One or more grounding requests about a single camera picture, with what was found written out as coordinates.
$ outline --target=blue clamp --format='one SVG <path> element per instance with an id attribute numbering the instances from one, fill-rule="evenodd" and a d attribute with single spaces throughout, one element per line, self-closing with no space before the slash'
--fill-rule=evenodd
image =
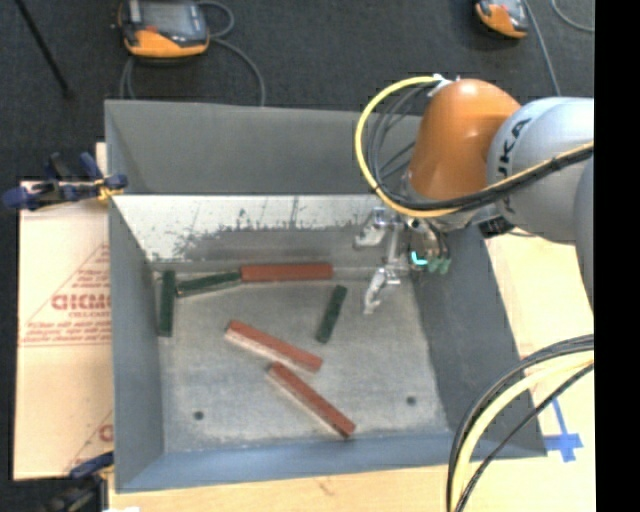
<path id="1" fill-rule="evenodd" d="M 36 183 L 31 190 L 26 187 L 9 189 L 2 195 L 2 202 L 9 209 L 34 211 L 45 206 L 83 199 L 106 199 L 122 192 L 129 184 L 124 174 L 105 177 L 87 152 L 80 155 L 80 165 L 82 173 L 73 173 L 60 159 L 60 155 L 54 153 L 44 167 L 47 178 L 45 181 Z"/>
<path id="2" fill-rule="evenodd" d="M 108 468 L 109 466 L 113 466 L 113 464 L 113 451 L 106 452 L 98 455 L 97 457 L 94 457 L 93 459 L 83 462 L 79 466 L 74 467 L 69 472 L 69 478 L 73 480 L 80 480 L 82 478 L 94 475 L 102 471 L 103 469 Z"/>

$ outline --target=gray bin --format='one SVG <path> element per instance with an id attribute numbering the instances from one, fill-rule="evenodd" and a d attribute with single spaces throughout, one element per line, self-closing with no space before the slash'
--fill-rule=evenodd
<path id="1" fill-rule="evenodd" d="M 374 315 L 361 299 L 382 248 L 353 238 L 379 205 L 353 157 L 355 112 L 107 101 L 116 488 L 120 492 L 444 464 L 464 412 L 519 360 L 483 239 L 449 236 L 445 275 L 409 276 Z M 419 119 L 394 131 L 413 137 Z M 243 284 L 176 299 L 157 334 L 159 276 L 328 261 L 330 280 Z M 331 340 L 314 339 L 336 284 Z M 323 357 L 301 375 L 357 425 L 342 440 L 224 339 L 237 319 Z M 486 455 L 531 409 L 507 408 Z M 541 455 L 534 423 L 505 456 Z"/>

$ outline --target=blue tape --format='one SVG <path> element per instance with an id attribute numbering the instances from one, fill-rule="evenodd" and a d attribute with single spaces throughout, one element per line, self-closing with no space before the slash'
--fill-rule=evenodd
<path id="1" fill-rule="evenodd" d="M 411 261 L 414 263 L 414 265 L 420 265 L 420 266 L 424 266 L 427 263 L 429 263 L 424 258 L 419 258 L 418 253 L 416 251 L 411 251 Z"/>
<path id="2" fill-rule="evenodd" d="M 560 403 L 557 399 L 554 399 L 553 410 L 556 412 L 558 424 L 560 425 L 560 434 L 544 436 L 544 444 L 547 450 L 558 450 L 562 455 L 563 462 L 573 462 L 576 460 L 574 450 L 576 448 L 582 448 L 584 445 L 580 440 L 579 434 L 570 434 L 567 430 L 567 425 L 564 422 L 562 411 L 560 410 Z"/>

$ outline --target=green block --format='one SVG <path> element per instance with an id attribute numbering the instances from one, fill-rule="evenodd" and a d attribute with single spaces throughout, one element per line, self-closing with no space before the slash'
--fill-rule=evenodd
<path id="1" fill-rule="evenodd" d="M 429 269 L 429 272 L 433 273 L 440 267 L 441 263 L 442 263 L 441 258 L 439 257 L 433 258 L 429 260 L 429 263 L 427 263 L 427 269 Z"/>
<path id="2" fill-rule="evenodd" d="M 331 338 L 333 328 L 340 316 L 340 310 L 342 309 L 342 303 L 347 295 L 347 288 L 342 285 L 337 285 L 333 289 L 331 299 L 327 305 L 327 309 L 324 312 L 324 317 L 320 323 L 320 327 L 316 332 L 316 340 L 320 343 L 326 343 Z"/>
<path id="3" fill-rule="evenodd" d="M 442 260 L 442 263 L 440 264 L 440 273 L 441 274 L 446 274 L 447 272 L 449 272 L 449 266 L 451 265 L 451 258 L 446 258 Z"/>
<path id="4" fill-rule="evenodd" d="M 176 273 L 165 270 L 162 273 L 162 290 L 160 291 L 160 321 L 158 334 L 160 336 L 173 335 L 173 301 L 176 296 Z"/>
<path id="5" fill-rule="evenodd" d="M 178 297 L 188 297 L 197 293 L 221 290 L 240 283 L 240 279 L 240 272 L 224 272 L 180 281 L 176 286 L 176 294 Z"/>

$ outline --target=clamp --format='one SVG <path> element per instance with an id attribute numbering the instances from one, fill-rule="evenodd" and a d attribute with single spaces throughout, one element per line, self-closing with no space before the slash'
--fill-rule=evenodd
<path id="1" fill-rule="evenodd" d="M 103 512 L 109 507 L 109 494 L 102 473 L 113 464 L 110 451 L 74 467 L 68 475 L 73 484 L 33 512 Z"/>
<path id="2" fill-rule="evenodd" d="M 80 155 L 82 172 L 68 169 L 59 153 L 53 153 L 44 167 L 46 179 L 30 188 L 19 186 L 2 195 L 6 208 L 15 210 L 38 210 L 46 206 L 77 202 L 97 198 L 106 201 L 120 194 L 128 185 L 124 174 L 104 176 L 94 158 L 87 152 Z"/>

